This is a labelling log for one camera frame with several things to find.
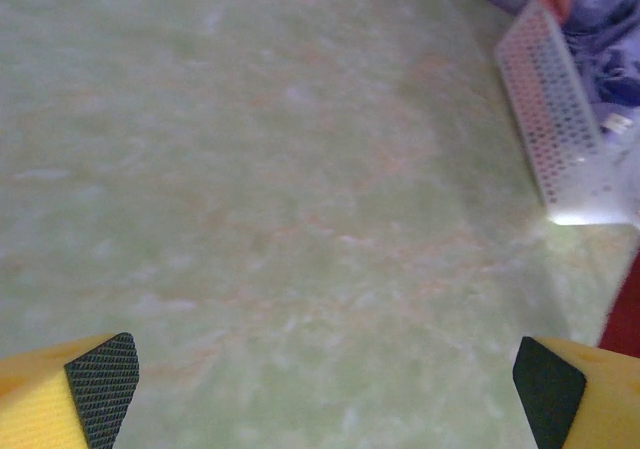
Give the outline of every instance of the hole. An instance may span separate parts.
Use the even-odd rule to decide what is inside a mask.
[[[24,376],[0,377],[0,397],[23,386],[29,379]]]

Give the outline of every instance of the white perforated panel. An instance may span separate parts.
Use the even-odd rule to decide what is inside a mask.
[[[558,224],[632,222],[553,17],[531,2],[498,45],[496,58],[550,219]]]

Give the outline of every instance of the green marble surface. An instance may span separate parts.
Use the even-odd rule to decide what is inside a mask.
[[[134,334],[116,447],[534,448],[626,227],[547,222],[481,0],[0,0],[0,356]]]

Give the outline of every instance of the blue cloth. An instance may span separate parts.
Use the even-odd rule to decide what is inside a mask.
[[[562,31],[592,104],[640,106],[640,0],[573,0]]]

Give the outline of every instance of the black rubber pad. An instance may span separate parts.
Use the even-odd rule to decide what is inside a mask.
[[[539,449],[562,449],[587,378],[531,337],[524,337],[513,380]]]
[[[65,371],[89,449],[111,449],[140,378],[133,336],[118,334]]]

